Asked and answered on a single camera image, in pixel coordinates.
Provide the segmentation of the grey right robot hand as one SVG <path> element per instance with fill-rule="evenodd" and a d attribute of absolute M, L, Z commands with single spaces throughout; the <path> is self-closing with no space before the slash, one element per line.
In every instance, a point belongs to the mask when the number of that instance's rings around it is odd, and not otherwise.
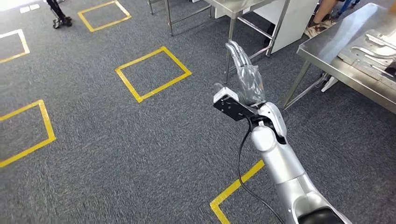
<path fill-rule="evenodd" d="M 229 40 L 226 48 L 234 61 L 239 81 L 239 91 L 231 95 L 244 105 L 259 109 L 266 103 L 266 97 L 258 66 L 252 64 L 237 42 Z"/>

